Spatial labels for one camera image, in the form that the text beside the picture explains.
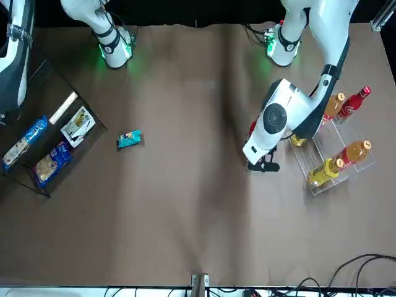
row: bottle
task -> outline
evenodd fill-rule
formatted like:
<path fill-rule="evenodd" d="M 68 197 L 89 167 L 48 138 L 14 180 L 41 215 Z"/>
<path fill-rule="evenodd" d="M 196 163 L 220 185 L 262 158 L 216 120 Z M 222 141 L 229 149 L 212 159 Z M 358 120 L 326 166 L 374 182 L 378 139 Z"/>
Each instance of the bottle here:
<path fill-rule="evenodd" d="M 345 100 L 345 95 L 343 93 L 338 93 L 336 95 L 332 95 L 329 98 L 329 102 L 327 102 L 326 109 L 324 111 L 324 115 L 322 118 L 322 123 L 319 126 L 319 129 L 323 127 L 324 123 L 330 121 L 337 113 L 341 110 L 342 103 Z M 300 139 L 297 136 L 291 137 L 291 143 L 295 147 L 300 147 L 303 145 L 306 139 Z"/>
<path fill-rule="evenodd" d="M 330 96 L 329 102 L 324 110 L 323 122 L 330 121 L 337 113 L 341 110 L 342 104 L 345 100 L 345 95 L 343 93 L 338 93 L 336 95 Z"/>
<path fill-rule="evenodd" d="M 321 166 L 309 172 L 308 182 L 313 187 L 320 187 L 332 178 L 336 178 L 343 166 L 342 159 L 327 159 Z"/>
<path fill-rule="evenodd" d="M 351 164 L 356 164 L 359 161 L 366 158 L 368 152 L 371 149 L 371 142 L 365 141 L 355 141 L 349 146 L 344 147 L 344 149 L 333 157 L 333 160 L 342 159 L 344 161 L 344 167 L 342 170 Z"/>
<path fill-rule="evenodd" d="M 361 89 L 361 91 L 357 94 L 349 97 L 344 105 L 342 106 L 340 112 L 337 115 L 337 122 L 343 123 L 348 117 L 350 117 L 356 110 L 359 109 L 363 100 L 370 95 L 371 89 L 370 87 L 365 86 Z"/>
<path fill-rule="evenodd" d="M 304 138 L 298 138 L 298 136 L 296 134 L 293 134 L 290 138 L 291 144 L 293 144 L 295 147 L 300 147 L 302 146 L 306 139 Z"/>

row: snack package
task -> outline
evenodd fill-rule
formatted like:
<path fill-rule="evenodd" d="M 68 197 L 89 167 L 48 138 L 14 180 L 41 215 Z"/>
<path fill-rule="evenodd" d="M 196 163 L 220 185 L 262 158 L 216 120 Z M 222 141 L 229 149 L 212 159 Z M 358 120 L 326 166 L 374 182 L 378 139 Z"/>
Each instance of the snack package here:
<path fill-rule="evenodd" d="M 72 147 L 77 147 L 94 125 L 95 120 L 92 115 L 84 106 L 81 106 L 71 120 L 62 127 L 61 132 Z"/>
<path fill-rule="evenodd" d="M 52 151 L 42 158 L 34 167 L 36 182 L 39 187 L 44 187 L 72 160 L 72 155 L 65 141 L 61 141 Z"/>
<path fill-rule="evenodd" d="M 24 136 L 16 143 L 3 157 L 3 167 L 7 171 L 18 158 L 27 151 L 29 145 L 34 143 L 36 139 L 45 131 L 47 128 L 48 121 L 46 116 L 42 116 L 38 119 L 35 124 L 24 134 Z"/>
<path fill-rule="evenodd" d="M 142 131 L 134 130 L 132 132 L 121 134 L 117 139 L 117 149 L 121 150 L 124 147 L 138 144 L 142 140 Z"/>

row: orange bottle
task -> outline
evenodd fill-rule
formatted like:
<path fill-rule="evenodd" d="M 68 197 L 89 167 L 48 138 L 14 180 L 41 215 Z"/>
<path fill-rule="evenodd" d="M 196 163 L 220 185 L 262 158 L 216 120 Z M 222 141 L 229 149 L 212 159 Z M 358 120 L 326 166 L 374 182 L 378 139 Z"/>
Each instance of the orange bottle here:
<path fill-rule="evenodd" d="M 345 101 L 345 95 L 343 93 L 338 93 L 336 95 L 331 95 L 329 102 L 324 110 L 323 122 L 330 121 L 334 118 L 337 113 L 340 112 L 342 105 Z"/>
<path fill-rule="evenodd" d="M 344 147 L 344 149 L 333 157 L 333 160 L 342 159 L 344 161 L 344 169 L 350 164 L 356 164 L 359 161 L 366 158 L 368 152 L 371 150 L 371 142 L 365 141 L 355 141 L 349 146 Z"/>

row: green led light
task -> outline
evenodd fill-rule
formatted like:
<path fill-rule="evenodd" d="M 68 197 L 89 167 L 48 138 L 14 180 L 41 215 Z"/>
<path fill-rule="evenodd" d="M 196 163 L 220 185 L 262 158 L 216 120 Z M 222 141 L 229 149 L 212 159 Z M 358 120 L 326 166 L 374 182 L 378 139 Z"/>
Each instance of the green led light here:
<path fill-rule="evenodd" d="M 277 41 L 273 40 L 271 43 L 267 45 L 267 56 L 272 57 L 273 52 L 275 51 L 275 47 L 277 45 Z"/>
<path fill-rule="evenodd" d="M 102 57 L 103 59 L 105 59 L 105 53 L 103 52 L 103 49 L 101 48 L 100 45 L 99 45 L 99 49 L 100 49 L 100 52 L 101 52 L 101 57 Z"/>
<path fill-rule="evenodd" d="M 132 46 L 123 43 L 123 49 L 129 57 L 132 57 Z"/>
<path fill-rule="evenodd" d="M 301 43 L 301 42 L 298 42 L 298 43 L 297 43 L 297 45 L 296 45 L 296 52 L 295 52 L 295 56 L 297 56 L 297 53 L 298 53 L 298 47 L 299 47 L 300 43 Z"/>

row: yellow bottle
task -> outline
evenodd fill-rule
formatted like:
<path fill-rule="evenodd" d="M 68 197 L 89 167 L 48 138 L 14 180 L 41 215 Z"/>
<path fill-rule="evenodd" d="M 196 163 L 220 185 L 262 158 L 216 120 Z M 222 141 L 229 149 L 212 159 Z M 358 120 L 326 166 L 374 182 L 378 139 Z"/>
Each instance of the yellow bottle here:
<path fill-rule="evenodd" d="M 319 187 L 326 181 L 336 178 L 343 166 L 344 161 L 342 159 L 327 159 L 320 167 L 309 172 L 308 182 L 313 187 Z"/>
<path fill-rule="evenodd" d="M 300 147 L 302 146 L 306 139 L 304 138 L 298 138 L 298 136 L 296 136 L 296 134 L 293 134 L 290 138 L 291 144 L 293 144 L 295 147 Z"/>

